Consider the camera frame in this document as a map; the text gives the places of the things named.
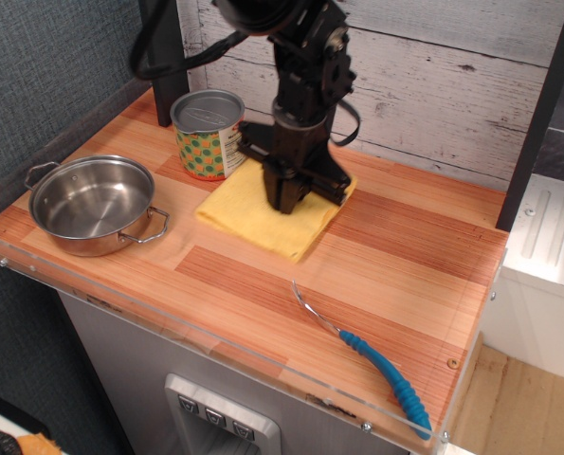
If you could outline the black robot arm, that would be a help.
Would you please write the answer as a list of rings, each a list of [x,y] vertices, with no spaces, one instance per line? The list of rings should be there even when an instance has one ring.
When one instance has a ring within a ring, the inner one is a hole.
[[[271,125],[243,121],[240,151],[260,162],[269,205],[284,214],[309,193],[341,205],[351,179],[329,151],[337,108],[356,74],[346,15],[333,1],[219,1],[223,17],[273,45],[279,78]]]

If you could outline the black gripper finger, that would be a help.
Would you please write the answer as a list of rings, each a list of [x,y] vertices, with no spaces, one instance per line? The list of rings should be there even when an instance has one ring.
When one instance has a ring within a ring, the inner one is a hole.
[[[283,211],[284,167],[277,161],[266,160],[263,163],[263,171],[267,201],[273,209]]]
[[[310,177],[284,179],[281,188],[281,213],[290,214],[295,206],[311,191]]]

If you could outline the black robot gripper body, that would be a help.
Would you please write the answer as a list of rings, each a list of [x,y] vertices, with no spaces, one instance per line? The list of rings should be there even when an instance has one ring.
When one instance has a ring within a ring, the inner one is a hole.
[[[238,149],[262,166],[266,160],[277,161],[284,167],[285,179],[310,177],[312,192],[341,205],[346,199],[351,178],[329,151],[335,113],[333,106],[322,118],[307,122],[297,120],[274,103],[272,125],[248,121],[240,123]]]

